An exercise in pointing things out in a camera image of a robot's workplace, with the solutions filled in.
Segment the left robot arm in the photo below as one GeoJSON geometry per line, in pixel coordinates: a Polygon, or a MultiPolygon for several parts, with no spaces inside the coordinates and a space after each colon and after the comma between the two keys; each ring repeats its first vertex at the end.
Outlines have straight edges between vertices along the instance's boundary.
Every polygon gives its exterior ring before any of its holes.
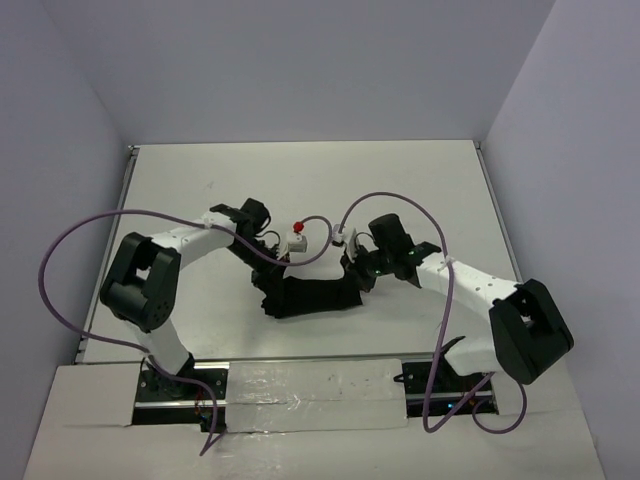
{"type": "Polygon", "coordinates": [[[208,254],[226,249],[251,269],[258,286],[266,274],[281,274],[273,262],[278,248],[259,238],[271,220],[267,207],[252,198],[239,208],[212,207],[200,219],[164,233],[123,237],[101,286],[99,298],[111,313],[128,323],[153,357],[160,387],[173,398],[195,387],[195,360],[171,321],[181,270],[208,254]]]}

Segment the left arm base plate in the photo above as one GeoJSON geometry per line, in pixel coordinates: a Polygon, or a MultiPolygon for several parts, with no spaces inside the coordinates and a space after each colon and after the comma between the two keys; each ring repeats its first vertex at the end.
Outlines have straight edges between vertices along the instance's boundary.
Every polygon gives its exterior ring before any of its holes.
{"type": "MultiPolygon", "coordinates": [[[[228,365],[197,365],[193,371],[194,378],[207,384],[215,394],[216,433],[226,429],[228,369],[228,365]]],[[[141,369],[131,420],[134,426],[197,425],[202,433],[207,433],[212,420],[211,396],[201,386],[170,381],[148,367],[141,369]]]]}

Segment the black t shirt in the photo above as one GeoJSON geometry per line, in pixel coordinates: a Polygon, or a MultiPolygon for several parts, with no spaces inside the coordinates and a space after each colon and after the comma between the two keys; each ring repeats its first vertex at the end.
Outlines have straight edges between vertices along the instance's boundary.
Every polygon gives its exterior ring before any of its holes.
{"type": "Polygon", "coordinates": [[[307,314],[342,311],[363,304],[360,289],[350,276],[340,279],[285,277],[285,267],[273,267],[252,274],[252,283],[264,295],[266,315],[285,319],[307,314]]]}

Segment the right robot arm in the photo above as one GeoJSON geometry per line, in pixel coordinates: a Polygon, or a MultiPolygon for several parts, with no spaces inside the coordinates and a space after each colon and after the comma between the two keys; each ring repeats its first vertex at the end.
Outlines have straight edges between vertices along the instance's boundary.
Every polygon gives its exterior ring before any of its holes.
{"type": "Polygon", "coordinates": [[[469,375],[491,372],[530,385],[573,349],[573,335],[542,282],[502,279],[445,255],[437,245],[415,243],[395,213],[368,228],[373,250],[360,244],[355,229],[333,228],[333,241],[344,250],[343,269],[364,291],[393,275],[463,305],[489,326],[487,335],[462,335],[443,345],[445,360],[436,364],[434,377],[444,390],[459,389],[469,375]]]}

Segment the aluminium table rail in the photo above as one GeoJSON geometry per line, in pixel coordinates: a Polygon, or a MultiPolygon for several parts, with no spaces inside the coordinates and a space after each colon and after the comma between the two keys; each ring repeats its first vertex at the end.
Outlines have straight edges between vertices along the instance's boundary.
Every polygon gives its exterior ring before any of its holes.
{"type": "MultiPolygon", "coordinates": [[[[118,198],[118,202],[117,202],[117,209],[122,209],[124,207],[127,195],[128,195],[128,191],[129,191],[129,187],[130,187],[130,183],[131,183],[131,179],[132,179],[132,175],[134,173],[134,169],[137,163],[137,159],[138,159],[138,155],[139,155],[139,151],[140,151],[140,147],[139,146],[135,146],[135,145],[130,145],[129,146],[129,157],[127,159],[126,162],[126,168],[124,171],[124,176],[123,176],[123,181],[122,181],[122,188],[119,194],[119,198],[118,198]]],[[[113,246],[114,246],[114,241],[115,241],[115,237],[116,237],[116,233],[117,233],[117,229],[118,229],[118,224],[119,224],[119,218],[118,217],[114,217],[110,223],[110,230],[109,230],[109,236],[108,236],[108,240],[107,240],[107,244],[106,244],[106,248],[105,248],[105,252],[102,258],[102,262],[100,265],[100,269],[98,272],[98,277],[97,277],[97,282],[96,282],[96,286],[94,288],[93,294],[92,294],[92,298],[89,304],[89,309],[86,315],[86,319],[85,319],[85,324],[84,327],[87,331],[91,331],[92,329],[92,324],[93,324],[93,320],[94,320],[94,316],[95,316],[95,312],[96,312],[96,308],[98,305],[98,296],[99,296],[99,288],[102,284],[102,280],[107,272],[108,269],[108,262],[109,262],[109,258],[110,258],[110,254],[112,252],[113,246]]],[[[89,338],[86,336],[82,336],[81,340],[79,341],[78,347],[77,347],[77,351],[76,351],[76,355],[73,361],[73,364],[83,364],[84,363],[84,355],[85,355],[85,350],[88,346],[88,342],[89,342],[89,338]]]]}

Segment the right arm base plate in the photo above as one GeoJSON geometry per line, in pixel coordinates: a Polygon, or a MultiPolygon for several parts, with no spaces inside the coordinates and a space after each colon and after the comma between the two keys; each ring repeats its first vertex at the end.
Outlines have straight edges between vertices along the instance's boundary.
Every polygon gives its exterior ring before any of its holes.
{"type": "MultiPolygon", "coordinates": [[[[393,378],[396,383],[404,387],[406,411],[409,418],[418,418],[423,414],[423,399],[431,366],[431,361],[403,361],[401,373],[393,378]]],[[[435,375],[429,416],[444,416],[483,377],[484,375],[481,373],[459,376],[445,360],[441,360],[435,375]]],[[[474,407],[478,408],[478,413],[497,412],[491,383],[485,384],[472,399],[456,412],[456,415],[470,415],[474,407]]]]}

